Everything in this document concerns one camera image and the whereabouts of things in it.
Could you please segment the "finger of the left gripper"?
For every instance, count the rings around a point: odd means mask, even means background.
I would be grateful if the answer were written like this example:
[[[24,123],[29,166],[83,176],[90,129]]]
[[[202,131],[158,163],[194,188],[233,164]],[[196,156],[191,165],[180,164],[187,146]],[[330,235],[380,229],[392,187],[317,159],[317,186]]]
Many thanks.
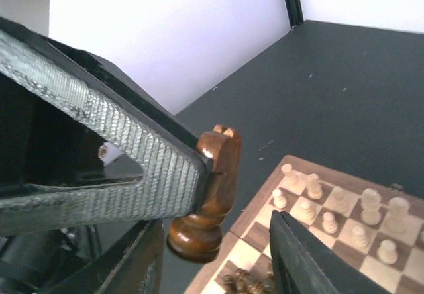
[[[112,63],[1,19],[1,234],[190,215],[211,160]]]

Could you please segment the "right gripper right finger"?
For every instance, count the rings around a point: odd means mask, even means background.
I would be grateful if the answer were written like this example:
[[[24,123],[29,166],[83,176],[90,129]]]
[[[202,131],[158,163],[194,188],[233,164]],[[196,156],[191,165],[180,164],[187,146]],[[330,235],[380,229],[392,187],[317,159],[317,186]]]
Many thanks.
[[[273,211],[270,251],[277,293],[387,293],[337,256],[289,213]]]

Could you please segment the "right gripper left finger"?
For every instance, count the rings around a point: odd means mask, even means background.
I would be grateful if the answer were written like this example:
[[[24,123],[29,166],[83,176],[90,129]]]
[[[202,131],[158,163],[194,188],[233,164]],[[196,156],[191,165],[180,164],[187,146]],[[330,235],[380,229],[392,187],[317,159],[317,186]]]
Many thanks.
[[[158,293],[163,253],[162,221],[140,221],[94,262],[40,292]]]

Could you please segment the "dark wooden knight piece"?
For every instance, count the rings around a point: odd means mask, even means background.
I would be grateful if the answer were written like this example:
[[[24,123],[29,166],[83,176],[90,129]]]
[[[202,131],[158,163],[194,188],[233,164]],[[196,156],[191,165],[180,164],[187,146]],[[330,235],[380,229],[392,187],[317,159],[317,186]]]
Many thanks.
[[[218,256],[221,225],[235,203],[242,138],[235,129],[217,124],[201,135],[197,149],[213,160],[206,198],[196,213],[172,221],[167,246],[183,260],[206,264]]]

